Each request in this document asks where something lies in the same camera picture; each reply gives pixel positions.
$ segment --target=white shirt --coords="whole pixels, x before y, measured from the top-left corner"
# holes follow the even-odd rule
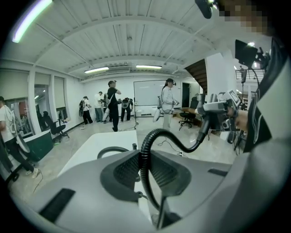
[[[101,108],[101,96],[99,94],[95,94],[95,108]]]
[[[85,107],[83,108],[83,111],[88,111],[89,110],[89,100],[87,99],[83,99],[84,103],[85,103]]]
[[[1,135],[4,142],[7,142],[14,138],[14,135],[10,131],[10,126],[12,125],[13,116],[9,107],[6,105],[0,108],[0,122],[5,121],[5,129],[1,131]]]
[[[162,109],[174,110],[174,97],[171,88],[165,87],[162,91]]]

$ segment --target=doorway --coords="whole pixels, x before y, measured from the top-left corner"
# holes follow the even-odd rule
[[[190,84],[182,83],[182,107],[189,107]]]

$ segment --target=white outfit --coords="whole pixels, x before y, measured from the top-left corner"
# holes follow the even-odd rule
[[[89,108],[89,100],[87,99],[83,99],[84,103],[85,103],[85,107],[83,108],[83,111],[88,111],[90,108]]]
[[[10,127],[13,124],[13,116],[12,112],[10,111],[9,107],[6,105],[0,108],[0,122],[5,121],[5,129],[1,131],[1,135],[4,142],[7,142],[14,138],[13,134],[11,133]]]
[[[101,108],[101,96],[99,94],[95,94],[94,96],[95,98],[95,101],[94,101],[94,105],[95,105],[95,108]]]
[[[162,110],[164,112],[163,129],[170,131],[170,123],[174,111],[174,97],[171,88],[167,86],[162,91]]]

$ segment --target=whiteboard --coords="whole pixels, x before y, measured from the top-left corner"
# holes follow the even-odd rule
[[[135,102],[137,106],[157,105],[165,80],[134,82]],[[173,97],[181,103],[181,88],[177,84],[172,88]]]

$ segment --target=white ceiling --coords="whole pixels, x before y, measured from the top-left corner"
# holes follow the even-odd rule
[[[102,66],[160,65],[160,72],[188,75],[183,68],[230,48],[234,41],[260,41],[214,9],[207,20],[194,0],[54,0],[20,43],[1,57],[49,67],[85,79]]]

